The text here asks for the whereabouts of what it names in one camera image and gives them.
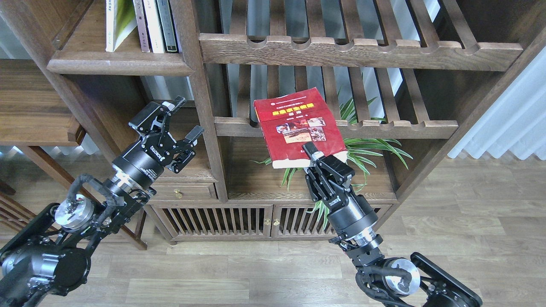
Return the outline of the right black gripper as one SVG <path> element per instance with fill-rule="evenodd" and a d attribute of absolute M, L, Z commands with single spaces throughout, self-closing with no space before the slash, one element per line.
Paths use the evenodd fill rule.
<path fill-rule="evenodd" d="M 355 171 L 334 155 L 325 156 L 312 142 L 302 148 L 311 159 L 305 178 L 319 219 L 329 222 L 340 240 L 375 241 L 372 227 L 378 218 L 366 199 L 355 195 L 351 187 Z"/>

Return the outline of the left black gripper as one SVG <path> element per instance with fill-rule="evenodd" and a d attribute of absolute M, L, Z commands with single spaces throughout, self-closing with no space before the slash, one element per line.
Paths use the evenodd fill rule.
<path fill-rule="evenodd" d="M 129 121 L 141 137 L 113 161 L 116 175 L 112 182 L 117 187 L 146 190 L 165 168 L 180 173 L 195 157 L 194 147 L 204 132 L 201 126 L 194 126 L 181 141 L 168 132 L 171 116 L 186 102 L 181 96 L 162 103 L 152 101 Z"/>

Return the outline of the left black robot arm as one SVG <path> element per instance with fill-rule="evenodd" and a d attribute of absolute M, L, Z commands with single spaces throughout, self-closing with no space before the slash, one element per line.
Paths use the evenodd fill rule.
<path fill-rule="evenodd" d="M 156 194 L 151 185 L 165 168 L 179 173 L 195 156 L 201 126 L 179 141 L 169 133 L 171 116 L 185 103 L 179 96 L 146 105 L 129 123 L 139 139 L 115 158 L 111 179 L 80 175 L 65 201 L 49 204 L 1 249 L 3 307 L 35 307 L 48 294 L 65 296 L 87 282 L 101 240 Z"/>

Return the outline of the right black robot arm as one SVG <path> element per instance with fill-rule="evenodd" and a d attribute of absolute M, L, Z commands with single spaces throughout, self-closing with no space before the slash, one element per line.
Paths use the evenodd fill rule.
<path fill-rule="evenodd" d="M 325 156 L 312 142 L 303 150 L 311 159 L 305 169 L 311 196 L 329 209 L 326 217 L 337 234 L 330 243 L 352 260 L 356 283 L 367 296 L 386 307 L 405 307 L 403 298 L 421 289 L 427 294 L 426 307 L 483 304 L 479 295 L 421 253 L 412 253 L 409 260 L 386 258 L 380 251 L 383 240 L 372 228 L 378 220 L 376 212 L 351 187 L 354 170 L 333 155 Z"/>

